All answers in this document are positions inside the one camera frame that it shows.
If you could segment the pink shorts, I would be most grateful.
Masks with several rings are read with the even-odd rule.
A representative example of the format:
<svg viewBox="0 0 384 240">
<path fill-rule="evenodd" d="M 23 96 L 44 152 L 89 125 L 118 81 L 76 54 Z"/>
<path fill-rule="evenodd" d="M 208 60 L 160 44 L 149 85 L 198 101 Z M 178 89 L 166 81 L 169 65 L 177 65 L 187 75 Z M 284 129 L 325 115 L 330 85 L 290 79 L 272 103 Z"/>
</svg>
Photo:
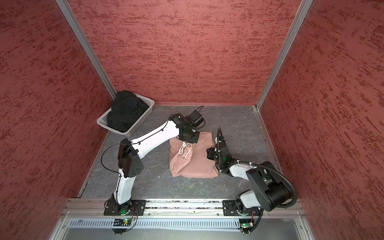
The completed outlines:
<svg viewBox="0 0 384 240">
<path fill-rule="evenodd" d="M 198 142 L 190 144 L 170 139 L 169 165 L 173 177 L 210 179 L 219 176 L 216 164 L 207 158 L 207 149 L 214 146 L 211 132 L 201 132 Z"/>
</svg>

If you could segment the black shorts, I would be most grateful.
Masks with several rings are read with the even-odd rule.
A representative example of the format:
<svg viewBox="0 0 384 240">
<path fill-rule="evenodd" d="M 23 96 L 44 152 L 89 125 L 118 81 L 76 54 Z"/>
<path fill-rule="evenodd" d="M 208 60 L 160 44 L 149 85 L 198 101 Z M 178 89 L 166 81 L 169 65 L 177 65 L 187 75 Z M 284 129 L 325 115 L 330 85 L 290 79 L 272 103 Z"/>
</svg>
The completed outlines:
<svg viewBox="0 0 384 240">
<path fill-rule="evenodd" d="M 146 112 L 149 106 L 130 91 L 117 92 L 107 115 L 108 127 L 119 131 L 128 131 Z"/>
</svg>

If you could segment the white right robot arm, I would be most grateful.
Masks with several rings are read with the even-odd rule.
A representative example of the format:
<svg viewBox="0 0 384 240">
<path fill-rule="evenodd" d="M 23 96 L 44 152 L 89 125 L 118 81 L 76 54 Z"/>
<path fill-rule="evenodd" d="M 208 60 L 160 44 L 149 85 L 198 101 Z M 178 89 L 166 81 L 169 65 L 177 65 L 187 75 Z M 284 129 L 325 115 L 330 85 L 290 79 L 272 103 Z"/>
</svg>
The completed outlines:
<svg viewBox="0 0 384 240">
<path fill-rule="evenodd" d="M 275 208 L 289 208 L 298 199 L 298 195 L 288 179 L 278 172 L 271 162 L 261 164 L 234 159 L 227 149 L 207 149 L 209 160 L 215 161 L 219 172 L 230 177 L 249 181 L 251 189 L 236 196 L 234 201 L 224 203 L 227 209 L 234 208 L 238 215 Z"/>
</svg>

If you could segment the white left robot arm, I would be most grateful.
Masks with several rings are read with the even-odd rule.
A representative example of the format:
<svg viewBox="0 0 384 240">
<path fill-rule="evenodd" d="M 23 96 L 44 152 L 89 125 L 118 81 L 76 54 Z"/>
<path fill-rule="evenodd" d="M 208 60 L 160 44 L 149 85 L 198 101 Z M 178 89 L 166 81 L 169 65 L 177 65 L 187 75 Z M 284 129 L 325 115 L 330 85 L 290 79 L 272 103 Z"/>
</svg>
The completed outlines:
<svg viewBox="0 0 384 240">
<path fill-rule="evenodd" d="M 170 115 L 168 120 L 150 133 L 134 140 L 124 139 L 118 153 L 118 184 L 113 193 L 118 206 L 127 205 L 132 199 L 132 189 L 136 176 L 144 169 L 142 159 L 164 142 L 177 138 L 185 143 L 196 144 L 199 129 L 206 124 L 197 111 L 188 116 Z"/>
</svg>

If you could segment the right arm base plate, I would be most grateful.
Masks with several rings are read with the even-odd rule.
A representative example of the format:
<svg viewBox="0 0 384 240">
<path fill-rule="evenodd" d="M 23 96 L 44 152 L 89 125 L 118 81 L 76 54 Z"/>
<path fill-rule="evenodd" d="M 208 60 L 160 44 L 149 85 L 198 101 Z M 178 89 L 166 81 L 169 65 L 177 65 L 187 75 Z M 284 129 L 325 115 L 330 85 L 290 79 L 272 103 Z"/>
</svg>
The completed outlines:
<svg viewBox="0 0 384 240">
<path fill-rule="evenodd" d="M 240 200 L 223 200 L 224 216 L 260 216 L 261 210 L 257 207 L 246 208 Z"/>
</svg>

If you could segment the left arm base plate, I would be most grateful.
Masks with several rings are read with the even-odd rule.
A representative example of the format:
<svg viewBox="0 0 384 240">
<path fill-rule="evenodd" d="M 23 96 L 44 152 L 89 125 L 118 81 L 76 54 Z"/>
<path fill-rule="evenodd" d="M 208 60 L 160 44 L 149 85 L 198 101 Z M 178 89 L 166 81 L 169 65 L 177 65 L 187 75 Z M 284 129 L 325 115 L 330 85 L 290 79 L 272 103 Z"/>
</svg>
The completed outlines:
<svg viewBox="0 0 384 240">
<path fill-rule="evenodd" d="M 108 199 L 105 202 L 104 216 L 142 216 L 146 203 L 146 200 L 130 200 L 119 205 L 115 199 Z"/>
</svg>

